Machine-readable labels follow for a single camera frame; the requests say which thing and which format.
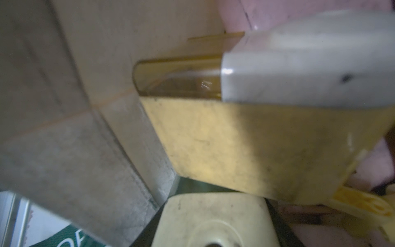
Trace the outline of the pink pencil sharpener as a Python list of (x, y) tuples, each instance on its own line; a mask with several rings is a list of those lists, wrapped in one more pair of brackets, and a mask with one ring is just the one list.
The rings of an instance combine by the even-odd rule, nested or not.
[(217, 1), (217, 6), (225, 31), (228, 33), (268, 30), (276, 25), (324, 11), (395, 10), (395, 2), (387, 0)]

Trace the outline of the cream tote bag green handles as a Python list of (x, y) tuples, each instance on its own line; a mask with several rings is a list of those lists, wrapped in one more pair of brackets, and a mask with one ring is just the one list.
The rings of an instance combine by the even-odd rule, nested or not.
[(130, 246), (175, 177), (132, 67), (223, 31), (215, 1), (1, 1), (1, 186)]

